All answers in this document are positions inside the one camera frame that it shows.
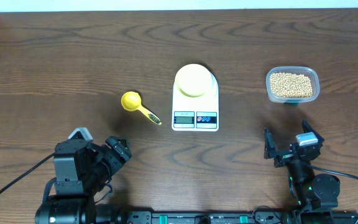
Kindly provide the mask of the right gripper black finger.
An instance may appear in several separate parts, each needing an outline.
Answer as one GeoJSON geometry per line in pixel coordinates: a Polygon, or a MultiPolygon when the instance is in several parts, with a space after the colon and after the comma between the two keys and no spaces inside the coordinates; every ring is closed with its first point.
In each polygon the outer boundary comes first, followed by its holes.
{"type": "Polygon", "coordinates": [[[272,159],[276,156],[276,147],[273,141],[272,134],[267,128],[264,128],[264,139],[264,159],[272,159]]]}
{"type": "Polygon", "coordinates": [[[322,140],[322,137],[319,133],[317,133],[311,125],[307,122],[307,120],[303,119],[301,122],[304,133],[313,133],[318,140],[322,140]]]}

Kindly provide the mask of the yellow measuring scoop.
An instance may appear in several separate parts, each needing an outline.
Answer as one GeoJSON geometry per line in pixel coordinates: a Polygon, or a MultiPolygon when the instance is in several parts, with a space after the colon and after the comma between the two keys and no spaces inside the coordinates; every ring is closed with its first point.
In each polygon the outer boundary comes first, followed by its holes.
{"type": "Polygon", "coordinates": [[[161,125],[161,119],[153,112],[142,105],[142,98],[138,92],[128,91],[121,97],[121,105],[126,111],[140,111],[151,122],[161,125]]]}

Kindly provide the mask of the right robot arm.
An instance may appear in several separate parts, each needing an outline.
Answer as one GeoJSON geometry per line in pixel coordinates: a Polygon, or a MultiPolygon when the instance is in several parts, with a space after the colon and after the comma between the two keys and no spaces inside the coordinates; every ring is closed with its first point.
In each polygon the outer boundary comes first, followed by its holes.
{"type": "Polygon", "coordinates": [[[264,158],[273,159],[274,167],[288,169],[290,191],[299,203],[282,215],[283,223],[333,223],[331,210],[338,206],[340,180],[330,174],[316,175],[311,161],[320,155],[324,138],[303,120],[303,133],[284,151],[278,151],[272,133],[264,129],[264,158]]]}

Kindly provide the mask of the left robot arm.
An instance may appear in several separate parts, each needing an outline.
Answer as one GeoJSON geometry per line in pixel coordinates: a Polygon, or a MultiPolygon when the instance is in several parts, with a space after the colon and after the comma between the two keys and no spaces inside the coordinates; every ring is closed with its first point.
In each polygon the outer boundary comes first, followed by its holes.
{"type": "Polygon", "coordinates": [[[44,189],[36,223],[117,223],[116,212],[102,212],[94,196],[111,187],[112,176],[132,157],[128,142],[110,136],[101,146],[79,136],[58,143],[56,177],[44,189]]]}

